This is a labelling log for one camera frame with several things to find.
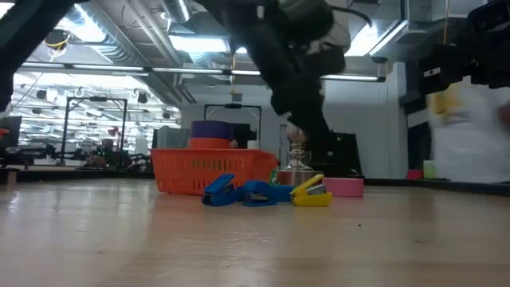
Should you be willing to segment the orange plastic basket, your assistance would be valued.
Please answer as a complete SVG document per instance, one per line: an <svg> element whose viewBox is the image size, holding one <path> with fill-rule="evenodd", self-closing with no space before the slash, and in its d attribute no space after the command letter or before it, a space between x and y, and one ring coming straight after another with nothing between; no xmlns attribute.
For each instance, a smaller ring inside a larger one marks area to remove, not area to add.
<svg viewBox="0 0 510 287"><path fill-rule="evenodd" d="M159 191L202 195L215 179L232 174L235 187L249 180L269 181L275 155L258 149L159 148L151 151Z"/></svg>

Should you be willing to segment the orange tape roll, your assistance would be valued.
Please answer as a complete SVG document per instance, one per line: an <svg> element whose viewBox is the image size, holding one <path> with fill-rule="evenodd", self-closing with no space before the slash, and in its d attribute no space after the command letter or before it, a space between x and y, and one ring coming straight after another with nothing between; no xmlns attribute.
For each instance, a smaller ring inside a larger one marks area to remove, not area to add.
<svg viewBox="0 0 510 287"><path fill-rule="evenodd" d="M192 149L228 149L230 141L219 138L190 138L187 147Z"/></svg>

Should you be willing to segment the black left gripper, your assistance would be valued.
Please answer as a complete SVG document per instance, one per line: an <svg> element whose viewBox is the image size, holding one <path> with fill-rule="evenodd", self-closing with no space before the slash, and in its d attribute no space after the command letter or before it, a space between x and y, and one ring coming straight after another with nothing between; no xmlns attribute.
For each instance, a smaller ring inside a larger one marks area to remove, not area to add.
<svg viewBox="0 0 510 287"><path fill-rule="evenodd" d="M308 155L328 149L321 77L346 68L345 5L332 0L234 0L234 44L247 49L272 90L271 105L308 140ZM303 113L307 116L296 116Z"/></svg>

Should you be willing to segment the black metal rig frame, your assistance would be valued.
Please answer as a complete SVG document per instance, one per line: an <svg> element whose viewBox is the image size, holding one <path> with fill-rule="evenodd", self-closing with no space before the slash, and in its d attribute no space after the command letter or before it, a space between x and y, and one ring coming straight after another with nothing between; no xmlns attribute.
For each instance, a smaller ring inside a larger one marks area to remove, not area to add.
<svg viewBox="0 0 510 287"><path fill-rule="evenodd" d="M127 114L128 114L128 100L127 99L120 99L120 98L108 98L106 96L83 96L83 97L67 97L66 98L66 106L65 106L65 118L64 118L64 125L63 125L63 134L62 134L62 141L61 141L61 152L60 152L60 159L58 163L61 166L65 166L65 148L67 144L67 134L68 134L68 126L69 126L69 113L71 112L71 103L73 100L76 100L78 104L83 102L84 100L91 101L91 102L122 102L124 104L124 107L122 109L123 112L123 119L122 119L122 130L120 133L120 142L118 143L118 151L122 152L124 150L124 138L125 138L125 130L126 130L126 122L127 122Z"/></svg>
<svg viewBox="0 0 510 287"><path fill-rule="evenodd" d="M258 111L258 115L254 114L253 112L251 112L252 114L255 115L255 117L258 119L258 129L257 129L257 139L260 141L261 140L261 124L262 124L262 107L260 105L243 105L243 104L236 104L236 103L230 103L230 104L204 104L204 108L203 108L203 120L207 120L207 118L209 116L212 116L214 114L214 111L213 112L210 112L208 113L207 110L208 108L211 108L213 107L214 108L214 111L217 109L217 108L225 108L225 109L243 109L243 108L246 108L248 110L250 110L251 112L251 109L256 109Z"/></svg>

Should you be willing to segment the person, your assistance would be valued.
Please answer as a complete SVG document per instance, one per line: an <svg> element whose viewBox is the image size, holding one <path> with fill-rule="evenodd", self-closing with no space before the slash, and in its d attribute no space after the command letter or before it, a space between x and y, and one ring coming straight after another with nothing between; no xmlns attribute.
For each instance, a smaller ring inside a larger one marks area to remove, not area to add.
<svg viewBox="0 0 510 287"><path fill-rule="evenodd" d="M467 77L426 96L436 176L454 182L510 182L510 88L473 85Z"/></svg>

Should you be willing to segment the yellow mini stapler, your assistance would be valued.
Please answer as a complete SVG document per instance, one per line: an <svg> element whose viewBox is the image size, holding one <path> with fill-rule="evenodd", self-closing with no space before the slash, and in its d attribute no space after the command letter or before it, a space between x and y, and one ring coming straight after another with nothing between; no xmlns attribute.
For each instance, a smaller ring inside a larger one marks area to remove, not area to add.
<svg viewBox="0 0 510 287"><path fill-rule="evenodd" d="M329 206L333 195L322 183L323 174L318 174L295 187L290 192L294 206Z"/></svg>

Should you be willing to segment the purple tape roll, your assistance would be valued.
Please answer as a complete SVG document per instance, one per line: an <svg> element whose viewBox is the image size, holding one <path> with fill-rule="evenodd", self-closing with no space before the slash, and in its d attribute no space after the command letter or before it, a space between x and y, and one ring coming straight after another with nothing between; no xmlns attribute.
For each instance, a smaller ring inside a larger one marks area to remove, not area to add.
<svg viewBox="0 0 510 287"><path fill-rule="evenodd" d="M194 121L190 130L192 138L233 139L233 125L223 121Z"/></svg>

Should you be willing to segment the blue mini stapler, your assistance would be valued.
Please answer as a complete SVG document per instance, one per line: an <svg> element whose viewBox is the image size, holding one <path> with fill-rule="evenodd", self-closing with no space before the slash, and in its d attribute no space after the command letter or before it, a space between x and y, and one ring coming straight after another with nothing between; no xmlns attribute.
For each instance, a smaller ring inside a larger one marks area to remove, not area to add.
<svg viewBox="0 0 510 287"><path fill-rule="evenodd" d="M247 181L240 187L239 193L243 206L256 207L277 204L274 187L263 181Z"/></svg>
<svg viewBox="0 0 510 287"><path fill-rule="evenodd" d="M241 198L240 189L236 188L234 174L223 174L204 189L202 204L206 206L227 206L238 202Z"/></svg>
<svg viewBox="0 0 510 287"><path fill-rule="evenodd" d="M276 202L290 202L291 192L294 188L292 185L273 184L270 195Z"/></svg>

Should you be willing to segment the fluorescent ceiling light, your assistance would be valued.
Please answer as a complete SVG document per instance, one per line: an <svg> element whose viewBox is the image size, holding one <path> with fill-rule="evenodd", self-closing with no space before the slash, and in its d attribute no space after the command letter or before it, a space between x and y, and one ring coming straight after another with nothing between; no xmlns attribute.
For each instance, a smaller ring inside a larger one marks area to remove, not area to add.
<svg viewBox="0 0 510 287"><path fill-rule="evenodd" d="M203 75L223 75L223 76L248 76L259 77L261 74L257 70L238 70L238 69L196 69L196 68L152 68L156 73L180 73L180 74L203 74Z"/></svg>
<svg viewBox="0 0 510 287"><path fill-rule="evenodd" d="M326 81L356 81L356 82L384 82L385 77L381 76L364 76L364 75L350 75L350 74L331 74L321 77Z"/></svg>
<svg viewBox="0 0 510 287"><path fill-rule="evenodd" d="M26 62L18 69L24 72L49 73L79 73L79 74L106 74L111 76L141 76L146 77L149 68L122 65L84 65L69 63Z"/></svg>

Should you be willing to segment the pink tape roll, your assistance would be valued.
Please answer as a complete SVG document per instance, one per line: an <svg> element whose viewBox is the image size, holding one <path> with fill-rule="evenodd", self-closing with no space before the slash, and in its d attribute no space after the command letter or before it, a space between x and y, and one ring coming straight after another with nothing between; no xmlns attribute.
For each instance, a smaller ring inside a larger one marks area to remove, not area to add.
<svg viewBox="0 0 510 287"><path fill-rule="evenodd" d="M334 197L362 198L364 179L357 178L324 178L322 183Z"/></svg>

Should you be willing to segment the black computer screen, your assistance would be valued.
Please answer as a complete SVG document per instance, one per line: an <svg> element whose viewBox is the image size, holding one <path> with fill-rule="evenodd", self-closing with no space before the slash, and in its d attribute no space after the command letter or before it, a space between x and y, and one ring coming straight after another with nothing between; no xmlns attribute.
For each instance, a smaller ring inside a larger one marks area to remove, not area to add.
<svg viewBox="0 0 510 287"><path fill-rule="evenodd" d="M21 116L0 118L0 147L17 147L22 123Z"/></svg>

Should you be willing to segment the grey equipment box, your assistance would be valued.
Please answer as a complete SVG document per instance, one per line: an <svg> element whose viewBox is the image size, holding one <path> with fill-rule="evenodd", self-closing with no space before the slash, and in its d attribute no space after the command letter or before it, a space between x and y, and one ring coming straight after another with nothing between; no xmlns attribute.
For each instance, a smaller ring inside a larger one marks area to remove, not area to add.
<svg viewBox="0 0 510 287"><path fill-rule="evenodd" d="M163 126L153 133L153 148L183 148L187 147L190 129L170 128Z"/></svg>

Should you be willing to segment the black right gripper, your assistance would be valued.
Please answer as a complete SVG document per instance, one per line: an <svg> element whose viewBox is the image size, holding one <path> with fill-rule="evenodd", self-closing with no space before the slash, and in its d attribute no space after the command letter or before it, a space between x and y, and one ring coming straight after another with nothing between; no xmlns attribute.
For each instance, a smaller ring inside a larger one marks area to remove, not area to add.
<svg viewBox="0 0 510 287"><path fill-rule="evenodd" d="M465 77L472 85L510 88L508 45L439 45L420 60L420 92L442 92Z"/></svg>

